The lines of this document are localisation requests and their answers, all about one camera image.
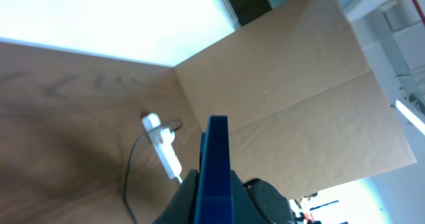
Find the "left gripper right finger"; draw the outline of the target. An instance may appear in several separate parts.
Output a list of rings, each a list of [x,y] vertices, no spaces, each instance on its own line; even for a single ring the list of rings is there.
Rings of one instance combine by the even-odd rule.
[[[234,224],[266,224],[234,170],[230,171]]]

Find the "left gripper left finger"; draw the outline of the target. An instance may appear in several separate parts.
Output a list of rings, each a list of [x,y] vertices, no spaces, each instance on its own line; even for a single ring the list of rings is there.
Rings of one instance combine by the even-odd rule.
[[[199,172],[191,169],[168,206],[153,222],[153,224],[193,224]]]

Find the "blue Galaxy smartphone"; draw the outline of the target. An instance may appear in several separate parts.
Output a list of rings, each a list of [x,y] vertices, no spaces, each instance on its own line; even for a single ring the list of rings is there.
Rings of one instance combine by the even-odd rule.
[[[210,116],[201,136],[195,224],[232,224],[228,117]]]

